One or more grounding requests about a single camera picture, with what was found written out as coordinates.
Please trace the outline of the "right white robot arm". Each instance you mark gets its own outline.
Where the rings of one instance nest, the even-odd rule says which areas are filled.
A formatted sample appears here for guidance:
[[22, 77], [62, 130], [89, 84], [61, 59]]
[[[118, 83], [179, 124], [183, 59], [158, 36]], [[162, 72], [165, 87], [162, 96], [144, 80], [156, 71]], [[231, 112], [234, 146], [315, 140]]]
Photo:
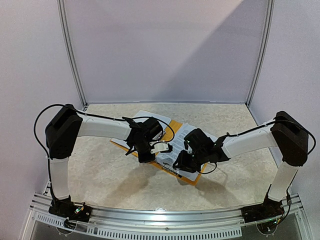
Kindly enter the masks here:
[[189, 173], [200, 173], [205, 163], [222, 163], [245, 153], [266, 148], [278, 148], [282, 162], [267, 191], [267, 200], [259, 206], [262, 218], [269, 218], [278, 210], [278, 203], [287, 196], [298, 170], [307, 162], [314, 147], [309, 140], [314, 135], [285, 111], [254, 128], [237, 134], [226, 133], [212, 140], [200, 128], [189, 132], [183, 139], [173, 167]]

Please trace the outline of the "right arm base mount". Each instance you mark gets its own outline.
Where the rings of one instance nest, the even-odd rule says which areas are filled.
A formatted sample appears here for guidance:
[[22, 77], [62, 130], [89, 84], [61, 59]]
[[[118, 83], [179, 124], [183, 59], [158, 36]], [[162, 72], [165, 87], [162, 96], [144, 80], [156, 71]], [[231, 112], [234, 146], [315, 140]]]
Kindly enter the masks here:
[[285, 212], [282, 201], [277, 202], [270, 200], [269, 198], [265, 198], [263, 203], [242, 207], [240, 209], [241, 216], [245, 223], [274, 219], [274, 224], [278, 225], [290, 212], [292, 200], [289, 195], [286, 198], [286, 203], [288, 206], [287, 212]]

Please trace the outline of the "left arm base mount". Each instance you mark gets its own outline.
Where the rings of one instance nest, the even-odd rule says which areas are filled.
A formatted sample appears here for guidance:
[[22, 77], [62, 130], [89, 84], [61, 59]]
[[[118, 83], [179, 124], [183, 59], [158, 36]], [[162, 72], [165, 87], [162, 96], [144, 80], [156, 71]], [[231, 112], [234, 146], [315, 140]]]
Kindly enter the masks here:
[[53, 197], [48, 210], [52, 215], [84, 223], [90, 221], [92, 211], [93, 208], [85, 202], [71, 201], [70, 196], [62, 200]]

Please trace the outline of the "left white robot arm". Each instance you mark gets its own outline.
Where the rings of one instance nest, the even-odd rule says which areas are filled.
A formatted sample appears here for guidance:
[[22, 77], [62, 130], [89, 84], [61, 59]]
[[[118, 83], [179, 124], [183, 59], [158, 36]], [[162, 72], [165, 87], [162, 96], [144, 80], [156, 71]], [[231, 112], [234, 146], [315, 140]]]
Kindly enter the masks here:
[[137, 151], [141, 163], [148, 163], [155, 159], [150, 143], [162, 132], [159, 120], [153, 117], [136, 122], [128, 117], [117, 119], [85, 114], [71, 104], [61, 104], [59, 112], [45, 128], [52, 194], [57, 199], [55, 209], [63, 217], [70, 217], [75, 211], [74, 205], [66, 199], [70, 196], [68, 163], [77, 138], [102, 137], [125, 141], [129, 150]]

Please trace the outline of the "chrome folder spring clip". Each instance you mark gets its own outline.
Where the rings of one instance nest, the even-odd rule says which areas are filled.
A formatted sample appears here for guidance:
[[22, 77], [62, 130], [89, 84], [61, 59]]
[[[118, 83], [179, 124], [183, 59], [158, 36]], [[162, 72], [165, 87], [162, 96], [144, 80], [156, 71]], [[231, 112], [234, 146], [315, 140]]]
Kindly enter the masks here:
[[162, 131], [160, 131], [154, 138], [153, 140], [156, 140], [156, 141], [161, 141], [163, 139], [163, 137], [165, 136], [166, 134], [166, 130], [163, 129]]

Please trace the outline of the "stack of printed papers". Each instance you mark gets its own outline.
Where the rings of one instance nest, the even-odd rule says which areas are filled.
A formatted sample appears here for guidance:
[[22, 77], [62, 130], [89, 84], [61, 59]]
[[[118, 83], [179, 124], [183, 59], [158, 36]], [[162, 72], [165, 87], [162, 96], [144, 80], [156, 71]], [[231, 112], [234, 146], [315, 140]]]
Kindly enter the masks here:
[[[175, 136], [174, 139], [169, 143], [170, 145], [172, 145], [173, 149], [171, 152], [169, 153], [158, 153], [156, 155], [155, 158], [155, 163], [157, 164], [157, 166], [159, 166], [162, 170], [164, 170], [162, 168], [162, 164], [163, 163], [168, 163], [171, 166], [173, 166], [173, 163], [176, 161], [179, 153], [182, 150], [185, 150], [185, 146], [184, 146], [184, 137], [191, 132], [192, 130], [196, 129], [195, 126], [184, 123], [184, 124], [180, 124], [180, 123], [173, 123], [173, 126], [171, 127], [173, 130], [177, 129], [175, 132]], [[195, 173], [190, 173], [190, 172], [186, 172], [186, 171], [182, 171], [179, 169], [175, 169], [181, 176], [182, 178], [178, 178], [181, 179], [182, 181], [195, 186], [200, 178], [200, 174], [195, 172]]]

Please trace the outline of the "orange file folder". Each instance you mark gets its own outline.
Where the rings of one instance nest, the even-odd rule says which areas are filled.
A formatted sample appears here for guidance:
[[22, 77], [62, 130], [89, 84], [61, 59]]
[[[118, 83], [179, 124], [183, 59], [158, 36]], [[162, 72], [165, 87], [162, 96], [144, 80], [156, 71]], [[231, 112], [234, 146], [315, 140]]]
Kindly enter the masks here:
[[173, 168], [174, 162], [177, 160], [179, 153], [185, 149], [184, 137], [196, 129], [195, 126], [188, 123], [180, 123], [173, 119], [166, 119], [161, 123], [163, 130], [165, 131], [162, 136], [162, 140], [169, 141], [169, 144], [173, 147], [169, 153], [157, 153], [155, 160], [150, 165], [165, 171], [166, 173], [195, 186], [201, 174], [198, 172], [190, 173], [183, 170]]

